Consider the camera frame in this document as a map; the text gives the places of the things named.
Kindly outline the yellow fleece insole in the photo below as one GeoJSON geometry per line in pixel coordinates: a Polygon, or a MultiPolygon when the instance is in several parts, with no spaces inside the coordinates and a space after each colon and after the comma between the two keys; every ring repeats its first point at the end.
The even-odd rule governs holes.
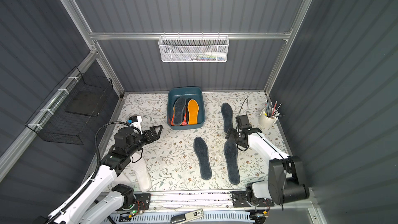
{"type": "Polygon", "coordinates": [[[199,105],[196,100],[190,99],[187,105],[188,125],[198,124],[199,105]]]}

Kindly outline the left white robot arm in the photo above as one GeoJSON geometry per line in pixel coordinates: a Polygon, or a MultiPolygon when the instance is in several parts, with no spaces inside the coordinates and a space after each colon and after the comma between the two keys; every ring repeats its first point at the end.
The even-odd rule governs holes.
{"type": "Polygon", "coordinates": [[[34,223],[96,224],[118,209],[130,212],[136,206],[143,208],[144,204],[136,200],[133,188],[124,184],[113,187],[99,203],[95,204],[94,201],[131,163],[136,152],[160,138],[162,130],[162,125],[142,131],[124,123],[124,127],[114,136],[113,149],[103,158],[97,155],[93,174],[63,204],[47,217],[37,217],[34,223]]]}

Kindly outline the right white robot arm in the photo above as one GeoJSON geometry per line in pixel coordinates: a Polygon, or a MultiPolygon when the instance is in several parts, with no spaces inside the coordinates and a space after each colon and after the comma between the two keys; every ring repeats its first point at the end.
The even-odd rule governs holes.
{"type": "Polygon", "coordinates": [[[260,129],[251,126],[248,116],[237,116],[236,124],[236,128],[228,129],[223,150],[230,183],[237,185],[240,182],[239,151],[256,151],[268,162],[268,172],[266,179],[248,183],[244,191],[231,193],[234,207],[282,206],[309,198],[302,160],[278,149],[260,129]]]}

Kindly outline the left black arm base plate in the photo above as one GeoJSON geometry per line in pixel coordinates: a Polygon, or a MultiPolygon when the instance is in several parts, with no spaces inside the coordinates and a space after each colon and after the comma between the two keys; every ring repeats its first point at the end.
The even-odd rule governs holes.
{"type": "Polygon", "coordinates": [[[117,211],[143,212],[149,210],[151,194],[134,194],[131,200],[124,203],[117,211]]]}

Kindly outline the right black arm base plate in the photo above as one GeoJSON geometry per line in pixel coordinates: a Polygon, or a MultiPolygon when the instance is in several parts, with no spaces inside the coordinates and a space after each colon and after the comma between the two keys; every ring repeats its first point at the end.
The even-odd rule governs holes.
{"type": "Polygon", "coordinates": [[[242,207],[273,207],[275,203],[272,199],[257,198],[249,191],[231,191],[230,197],[235,208],[242,207]]]}

